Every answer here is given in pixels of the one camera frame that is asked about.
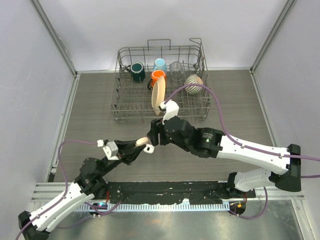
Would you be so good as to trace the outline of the pink earbud charging case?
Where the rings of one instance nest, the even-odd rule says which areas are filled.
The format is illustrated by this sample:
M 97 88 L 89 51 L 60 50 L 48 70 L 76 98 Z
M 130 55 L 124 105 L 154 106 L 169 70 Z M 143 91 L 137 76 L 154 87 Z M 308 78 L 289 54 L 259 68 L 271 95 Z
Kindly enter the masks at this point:
M 146 146 L 149 143 L 149 138 L 148 137 L 141 137 L 139 139 L 136 140 L 135 142 L 135 146 L 136 147 L 141 147 L 141 146 Z

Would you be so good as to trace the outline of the white earbud charging case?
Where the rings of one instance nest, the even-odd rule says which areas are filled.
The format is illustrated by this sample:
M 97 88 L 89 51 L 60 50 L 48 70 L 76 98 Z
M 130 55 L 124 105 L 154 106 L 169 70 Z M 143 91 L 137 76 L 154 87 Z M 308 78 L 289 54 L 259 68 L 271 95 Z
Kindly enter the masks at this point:
M 155 147 L 151 144 L 146 144 L 145 148 L 143 149 L 143 151 L 147 154 L 153 154 L 155 150 Z

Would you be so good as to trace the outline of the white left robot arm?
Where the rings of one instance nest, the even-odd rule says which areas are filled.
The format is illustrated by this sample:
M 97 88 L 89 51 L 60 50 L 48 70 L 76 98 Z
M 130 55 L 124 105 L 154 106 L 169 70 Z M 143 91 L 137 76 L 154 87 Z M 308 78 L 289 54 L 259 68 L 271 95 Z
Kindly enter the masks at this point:
M 141 152 L 153 153 L 154 147 L 147 137 L 132 141 L 98 140 L 104 157 L 86 158 L 79 170 L 79 176 L 72 183 L 65 183 L 65 189 L 47 204 L 33 212 L 23 211 L 18 215 L 18 236 L 26 240 L 46 240 L 49 233 L 78 206 L 89 200 L 102 199 L 107 192 L 103 177 L 119 164 L 131 164 Z

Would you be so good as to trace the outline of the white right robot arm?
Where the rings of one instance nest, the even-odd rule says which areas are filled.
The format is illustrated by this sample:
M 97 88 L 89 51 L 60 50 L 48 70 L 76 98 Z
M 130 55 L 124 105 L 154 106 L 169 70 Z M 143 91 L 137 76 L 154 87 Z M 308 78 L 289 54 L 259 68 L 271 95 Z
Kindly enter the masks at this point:
M 192 126 L 177 116 L 151 121 L 147 133 L 153 146 L 174 144 L 200 158 L 232 159 L 257 166 L 247 172 L 232 172 L 226 184 L 226 193 L 233 198 L 255 188 L 275 186 L 287 192 L 300 192 L 301 148 L 274 147 L 257 144 L 234 136 L 228 137 L 221 130 Z

